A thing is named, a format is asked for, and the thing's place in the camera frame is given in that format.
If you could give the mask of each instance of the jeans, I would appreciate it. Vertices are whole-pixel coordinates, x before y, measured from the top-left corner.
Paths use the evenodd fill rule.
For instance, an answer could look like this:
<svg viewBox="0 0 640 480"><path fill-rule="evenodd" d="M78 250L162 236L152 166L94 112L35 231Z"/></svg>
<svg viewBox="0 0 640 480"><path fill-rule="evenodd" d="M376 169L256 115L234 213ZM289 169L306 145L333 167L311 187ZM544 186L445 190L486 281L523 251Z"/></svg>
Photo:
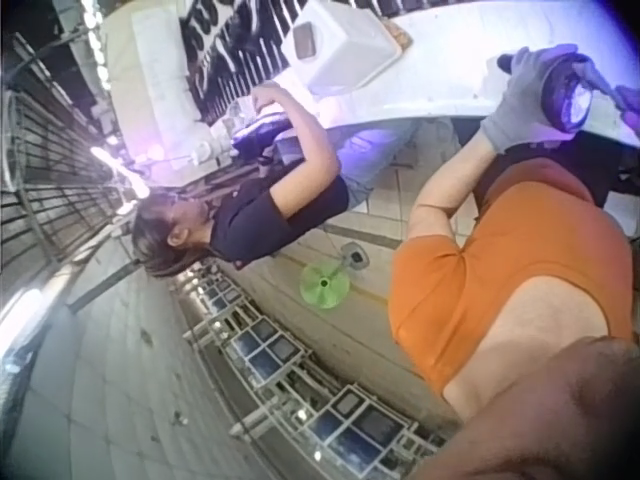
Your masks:
<svg viewBox="0 0 640 480"><path fill-rule="evenodd" d="M349 191L349 209L369 197L378 174L389 166L419 124L418 119L394 119L328 130L342 165L340 176ZM284 163L303 158L297 137L276 139L276 148Z"/></svg>

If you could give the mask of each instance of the woman in dark blue shirt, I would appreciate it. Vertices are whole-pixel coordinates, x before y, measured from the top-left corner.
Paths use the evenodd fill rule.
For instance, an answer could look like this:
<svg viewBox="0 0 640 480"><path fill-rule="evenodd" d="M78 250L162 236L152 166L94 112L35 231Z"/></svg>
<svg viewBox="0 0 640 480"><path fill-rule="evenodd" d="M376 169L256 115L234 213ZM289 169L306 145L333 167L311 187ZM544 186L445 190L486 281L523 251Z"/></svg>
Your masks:
<svg viewBox="0 0 640 480"><path fill-rule="evenodd" d="M348 138L334 145L318 120L277 84L257 87L252 97L257 111L278 103L288 115L297 139L282 147L293 161L242 182L217 207L166 194L143 200L132 238L150 274L176 275L209 255L244 266L277 252L366 200L377 174L417 127L407 119L347 127Z"/></svg>

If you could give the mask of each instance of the forearm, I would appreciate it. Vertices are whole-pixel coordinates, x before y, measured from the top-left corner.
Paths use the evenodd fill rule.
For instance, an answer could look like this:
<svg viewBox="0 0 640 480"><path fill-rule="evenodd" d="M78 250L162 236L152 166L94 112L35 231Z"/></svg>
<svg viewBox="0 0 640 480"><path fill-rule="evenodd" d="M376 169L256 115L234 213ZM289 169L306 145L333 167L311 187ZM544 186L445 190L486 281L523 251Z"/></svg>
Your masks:
<svg viewBox="0 0 640 480"><path fill-rule="evenodd" d="M340 162L327 131L320 125L318 119L289 94L279 98L278 103L293 125L305 160L337 175L340 171Z"/></svg>
<svg viewBox="0 0 640 480"><path fill-rule="evenodd" d="M429 178L413 208L428 206L444 210L447 214L455 213L495 157L496 152L489 140L482 131L478 131Z"/></svg>

